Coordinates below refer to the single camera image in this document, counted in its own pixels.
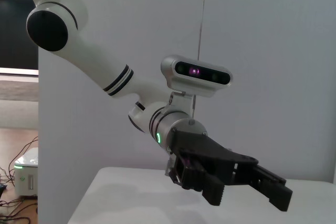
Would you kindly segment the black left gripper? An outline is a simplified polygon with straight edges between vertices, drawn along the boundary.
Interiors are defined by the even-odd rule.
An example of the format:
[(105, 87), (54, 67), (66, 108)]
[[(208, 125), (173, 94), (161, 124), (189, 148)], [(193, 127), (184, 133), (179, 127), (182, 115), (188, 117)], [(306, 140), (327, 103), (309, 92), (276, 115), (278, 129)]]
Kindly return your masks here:
[(249, 185), (278, 210), (288, 211), (292, 190), (286, 180), (257, 165), (250, 156), (230, 151), (205, 134), (173, 131), (176, 156), (169, 176), (184, 189), (202, 190), (212, 206), (219, 206), (226, 185)]

